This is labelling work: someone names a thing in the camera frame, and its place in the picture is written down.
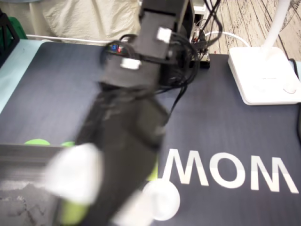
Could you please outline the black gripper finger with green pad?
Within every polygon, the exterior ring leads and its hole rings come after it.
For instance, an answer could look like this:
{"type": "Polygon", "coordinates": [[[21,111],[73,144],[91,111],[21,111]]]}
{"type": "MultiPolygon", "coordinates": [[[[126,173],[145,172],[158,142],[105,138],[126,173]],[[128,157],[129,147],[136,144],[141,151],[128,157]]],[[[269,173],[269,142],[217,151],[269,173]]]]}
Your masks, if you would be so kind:
{"type": "Polygon", "coordinates": [[[78,226],[87,215],[91,204],[82,204],[55,196],[55,225],[78,226]]]}

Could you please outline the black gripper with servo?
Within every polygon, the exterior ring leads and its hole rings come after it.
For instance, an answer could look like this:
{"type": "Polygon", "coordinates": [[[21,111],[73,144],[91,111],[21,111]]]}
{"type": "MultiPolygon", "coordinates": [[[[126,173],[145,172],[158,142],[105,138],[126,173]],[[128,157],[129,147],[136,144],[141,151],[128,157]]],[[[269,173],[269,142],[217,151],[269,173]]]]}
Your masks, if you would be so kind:
{"type": "Polygon", "coordinates": [[[155,93],[134,88],[99,92],[75,138],[104,153],[103,185],[90,209],[90,224],[106,226],[151,174],[168,113],[155,93]]]}

